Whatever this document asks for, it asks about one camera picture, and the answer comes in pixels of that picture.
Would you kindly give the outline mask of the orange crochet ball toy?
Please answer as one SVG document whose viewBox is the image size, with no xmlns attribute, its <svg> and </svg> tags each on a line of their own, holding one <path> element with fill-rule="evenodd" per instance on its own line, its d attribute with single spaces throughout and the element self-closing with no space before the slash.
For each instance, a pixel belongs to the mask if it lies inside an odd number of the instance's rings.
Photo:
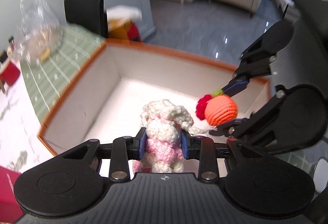
<svg viewBox="0 0 328 224">
<path fill-rule="evenodd" d="M 218 126 L 234 120 L 238 115 L 238 108 L 230 96 L 222 89 L 217 89 L 213 94 L 206 94 L 198 100 L 195 113 L 199 120 Z"/>
</svg>

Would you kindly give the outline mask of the pink white crochet toy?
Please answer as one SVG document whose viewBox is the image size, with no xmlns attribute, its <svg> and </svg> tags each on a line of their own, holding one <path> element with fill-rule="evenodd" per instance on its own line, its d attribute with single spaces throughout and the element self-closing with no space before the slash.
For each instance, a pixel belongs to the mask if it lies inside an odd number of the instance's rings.
<svg viewBox="0 0 328 224">
<path fill-rule="evenodd" d="M 214 129 L 213 126 L 206 129 L 195 127 L 190 113 L 183 106 L 176 106 L 167 99 L 146 104 L 141 123 L 146 128 L 147 139 L 143 157 L 133 162 L 134 173 L 183 172 L 181 131 L 197 136 Z"/>
</svg>

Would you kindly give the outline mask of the orange storage box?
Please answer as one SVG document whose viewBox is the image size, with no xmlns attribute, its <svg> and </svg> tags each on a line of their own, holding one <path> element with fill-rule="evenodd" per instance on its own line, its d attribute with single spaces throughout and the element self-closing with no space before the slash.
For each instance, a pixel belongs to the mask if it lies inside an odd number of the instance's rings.
<svg viewBox="0 0 328 224">
<path fill-rule="evenodd" d="M 184 51 L 109 39 L 61 93 L 38 138 L 57 155 L 89 139 L 135 136 L 144 105 L 167 99 L 194 115 L 197 101 L 225 86 L 235 70 Z"/>
</svg>

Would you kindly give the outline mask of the white plush on stool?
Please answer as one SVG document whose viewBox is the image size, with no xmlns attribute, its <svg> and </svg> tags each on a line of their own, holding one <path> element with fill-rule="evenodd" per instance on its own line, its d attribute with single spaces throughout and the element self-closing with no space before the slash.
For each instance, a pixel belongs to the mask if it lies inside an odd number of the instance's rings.
<svg viewBox="0 0 328 224">
<path fill-rule="evenodd" d="M 118 5 L 106 10 L 108 37 L 141 42 L 136 22 L 142 21 L 142 11 L 137 7 Z"/>
</svg>

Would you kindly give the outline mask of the pink red box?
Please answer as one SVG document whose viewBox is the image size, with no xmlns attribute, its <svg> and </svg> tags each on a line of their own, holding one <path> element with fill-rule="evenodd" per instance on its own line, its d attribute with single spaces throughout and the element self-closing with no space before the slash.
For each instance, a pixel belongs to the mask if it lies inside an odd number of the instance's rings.
<svg viewBox="0 0 328 224">
<path fill-rule="evenodd" d="M 19 172 L 0 167 L 0 221 L 15 223 L 23 212 L 17 203 L 13 187 L 20 176 Z"/>
</svg>

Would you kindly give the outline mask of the red mug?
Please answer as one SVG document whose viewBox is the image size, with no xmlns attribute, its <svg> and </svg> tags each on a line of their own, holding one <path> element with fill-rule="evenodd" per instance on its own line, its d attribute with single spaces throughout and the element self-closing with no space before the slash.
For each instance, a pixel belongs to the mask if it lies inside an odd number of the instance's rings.
<svg viewBox="0 0 328 224">
<path fill-rule="evenodd" d="M 9 87 L 16 83 L 20 74 L 20 70 L 12 61 L 9 61 L 6 65 L 1 67 L 1 80 Z"/>
</svg>

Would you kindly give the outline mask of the black chair right side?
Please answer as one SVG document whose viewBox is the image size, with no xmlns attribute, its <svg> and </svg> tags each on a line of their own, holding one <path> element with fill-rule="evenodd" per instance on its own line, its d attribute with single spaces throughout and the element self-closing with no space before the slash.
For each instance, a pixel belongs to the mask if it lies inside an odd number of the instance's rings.
<svg viewBox="0 0 328 224">
<path fill-rule="evenodd" d="M 68 23 L 108 38 L 107 12 L 104 0 L 64 0 L 65 18 Z"/>
</svg>

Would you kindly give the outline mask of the clear plastic bag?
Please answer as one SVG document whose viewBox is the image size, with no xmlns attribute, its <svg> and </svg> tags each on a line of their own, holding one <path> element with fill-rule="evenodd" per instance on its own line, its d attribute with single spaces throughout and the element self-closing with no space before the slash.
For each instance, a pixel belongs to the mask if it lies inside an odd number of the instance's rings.
<svg viewBox="0 0 328 224">
<path fill-rule="evenodd" d="M 63 29 L 46 0 L 20 0 L 20 13 L 14 57 L 38 66 L 61 46 Z"/>
</svg>

